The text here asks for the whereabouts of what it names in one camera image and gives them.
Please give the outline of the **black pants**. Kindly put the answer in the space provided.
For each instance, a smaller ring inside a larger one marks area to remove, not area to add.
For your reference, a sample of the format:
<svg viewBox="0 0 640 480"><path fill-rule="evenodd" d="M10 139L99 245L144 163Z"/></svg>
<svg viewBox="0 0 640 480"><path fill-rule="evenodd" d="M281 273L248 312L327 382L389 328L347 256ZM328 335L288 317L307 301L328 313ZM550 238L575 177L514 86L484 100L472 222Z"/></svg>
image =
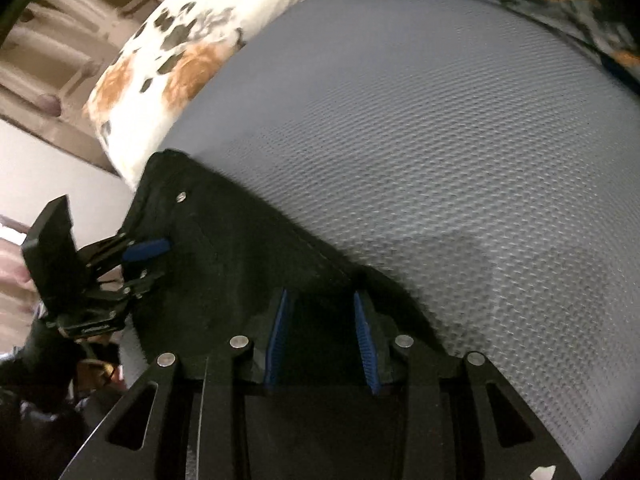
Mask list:
<svg viewBox="0 0 640 480"><path fill-rule="evenodd" d="M150 158L122 232L170 245L125 261L130 278L165 272L136 302L132 325L146 354L175 354L191 378L231 337L255 337L276 291L288 291L276 381L245 399L249 479L399 479L402 396L368 387L354 296L434 344L405 289L176 151Z"/></svg>

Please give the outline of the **white floral pillow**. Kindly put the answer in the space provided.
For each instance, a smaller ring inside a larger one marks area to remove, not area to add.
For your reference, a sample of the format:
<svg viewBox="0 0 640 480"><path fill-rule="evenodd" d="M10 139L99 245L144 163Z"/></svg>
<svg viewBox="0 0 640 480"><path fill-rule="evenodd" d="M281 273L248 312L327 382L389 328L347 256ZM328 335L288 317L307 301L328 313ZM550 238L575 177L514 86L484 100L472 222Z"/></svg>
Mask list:
<svg viewBox="0 0 640 480"><path fill-rule="evenodd" d="M130 188L224 63L299 1L164 0L150 14L85 105L108 160Z"/></svg>

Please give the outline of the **beige curtain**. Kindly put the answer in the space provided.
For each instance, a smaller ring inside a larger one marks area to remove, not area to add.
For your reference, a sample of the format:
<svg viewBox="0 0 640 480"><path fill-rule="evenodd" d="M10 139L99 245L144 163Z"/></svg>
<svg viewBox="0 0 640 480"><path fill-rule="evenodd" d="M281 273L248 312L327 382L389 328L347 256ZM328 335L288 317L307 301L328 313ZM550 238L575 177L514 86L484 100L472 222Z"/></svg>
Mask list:
<svg viewBox="0 0 640 480"><path fill-rule="evenodd" d="M1 212L32 226L51 200L104 226L130 187L108 160L85 111L120 49L89 38L75 20L29 6L1 50ZM1 286L44 307L20 250L1 261Z"/></svg>

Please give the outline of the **grey mesh mattress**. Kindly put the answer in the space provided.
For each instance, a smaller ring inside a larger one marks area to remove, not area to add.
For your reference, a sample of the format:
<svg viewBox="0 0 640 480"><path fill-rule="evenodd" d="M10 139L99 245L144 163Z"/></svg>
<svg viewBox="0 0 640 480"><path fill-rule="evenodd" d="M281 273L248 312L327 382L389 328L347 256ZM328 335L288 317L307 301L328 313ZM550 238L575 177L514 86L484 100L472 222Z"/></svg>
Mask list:
<svg viewBox="0 0 640 480"><path fill-rule="evenodd" d="M242 186L484 353L576 479L639 474L639 98L474 0L309 0L159 151Z"/></svg>

